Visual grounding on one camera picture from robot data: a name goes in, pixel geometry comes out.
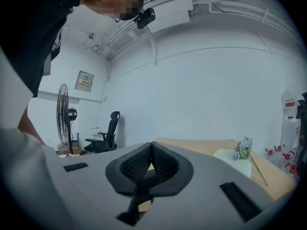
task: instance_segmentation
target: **black sleeve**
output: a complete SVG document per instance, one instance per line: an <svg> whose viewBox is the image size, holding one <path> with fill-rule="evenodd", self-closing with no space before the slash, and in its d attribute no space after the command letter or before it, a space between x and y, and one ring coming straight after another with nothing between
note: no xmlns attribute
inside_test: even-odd
<svg viewBox="0 0 307 230"><path fill-rule="evenodd" d="M1 47L26 86L37 96L44 62L57 35L80 0L10 0L1 4Z"/></svg>

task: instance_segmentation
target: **wall sign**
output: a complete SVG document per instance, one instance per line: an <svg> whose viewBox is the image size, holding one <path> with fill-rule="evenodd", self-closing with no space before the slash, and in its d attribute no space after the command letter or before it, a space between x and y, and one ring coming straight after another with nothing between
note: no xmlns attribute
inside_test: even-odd
<svg viewBox="0 0 307 230"><path fill-rule="evenodd" d="M94 75L80 71L76 81L75 90L91 92L94 81Z"/></svg>

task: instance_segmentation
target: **white wall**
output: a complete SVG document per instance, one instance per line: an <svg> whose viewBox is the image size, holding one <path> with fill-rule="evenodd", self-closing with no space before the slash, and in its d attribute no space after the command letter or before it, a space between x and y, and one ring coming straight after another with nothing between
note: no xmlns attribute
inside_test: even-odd
<svg viewBox="0 0 307 230"><path fill-rule="evenodd" d="M154 38L158 66L146 39L110 62L108 100L99 120L122 112L119 147L157 137L239 140L251 135L261 154L280 143L285 87L293 84L297 94L307 91L304 48L269 26L233 15L210 15Z"/></svg>
<svg viewBox="0 0 307 230"><path fill-rule="evenodd" d="M94 75L91 93L75 90L79 71ZM96 126L101 103L102 89L108 78L106 61L83 45L66 36L61 45L61 52L51 63L51 75L43 77L37 98L30 101L28 115L37 132L45 143L53 148L59 144L56 122L56 105L59 87L66 83L69 89L69 107L77 109L78 117L73 121L72 131L79 132L82 148L88 145L86 138L90 128Z"/></svg>

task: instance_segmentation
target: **white paper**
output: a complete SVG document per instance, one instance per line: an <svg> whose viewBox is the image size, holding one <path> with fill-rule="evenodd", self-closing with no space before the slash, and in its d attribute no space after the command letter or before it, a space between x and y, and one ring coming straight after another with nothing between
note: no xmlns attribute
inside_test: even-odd
<svg viewBox="0 0 307 230"><path fill-rule="evenodd" d="M224 150L218 149L214 157L223 160L224 162L228 163L230 166L235 168L236 170L240 171L242 174L246 175L248 178L251 177L251 162L245 159L234 160L232 155L234 154L234 150Z"/></svg>

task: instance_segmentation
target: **artificial flower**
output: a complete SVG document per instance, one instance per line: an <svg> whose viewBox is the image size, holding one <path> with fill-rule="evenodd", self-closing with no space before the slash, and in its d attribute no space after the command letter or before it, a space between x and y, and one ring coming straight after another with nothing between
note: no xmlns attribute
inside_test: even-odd
<svg viewBox="0 0 307 230"><path fill-rule="evenodd" d="M241 143L240 143L240 148L242 149L248 149L250 148L250 140L243 140Z"/></svg>
<svg viewBox="0 0 307 230"><path fill-rule="evenodd" d="M232 158L234 160L239 160L240 159L240 153L238 151L235 151L234 154L232 155Z"/></svg>
<svg viewBox="0 0 307 230"><path fill-rule="evenodd" d="M244 136L244 140L252 140L251 136Z"/></svg>

